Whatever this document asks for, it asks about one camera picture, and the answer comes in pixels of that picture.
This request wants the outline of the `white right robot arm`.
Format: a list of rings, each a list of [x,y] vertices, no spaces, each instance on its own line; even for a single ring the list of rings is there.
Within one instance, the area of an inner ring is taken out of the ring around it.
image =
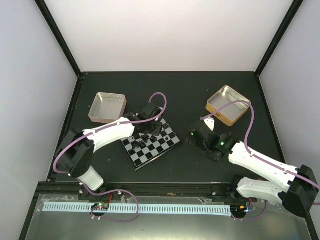
[[[226,157],[231,164],[243,167],[262,180],[243,177],[228,187],[228,198],[256,198],[282,205],[291,214],[306,218],[319,193],[314,171],[306,166],[295,167],[276,161],[233,139],[229,134],[214,132],[215,121],[198,121],[189,129],[187,142],[202,150],[212,161]]]

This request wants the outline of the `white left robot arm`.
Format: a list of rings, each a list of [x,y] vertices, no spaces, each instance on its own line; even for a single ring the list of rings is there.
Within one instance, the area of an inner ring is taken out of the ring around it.
[[[158,136],[161,117],[166,108],[166,105],[159,107],[149,102],[142,110],[126,113],[112,123],[82,131],[72,130],[56,152],[53,170],[77,179],[89,188],[89,193],[95,199],[103,199],[108,188],[92,166],[94,153],[111,143],[134,135],[147,133]]]

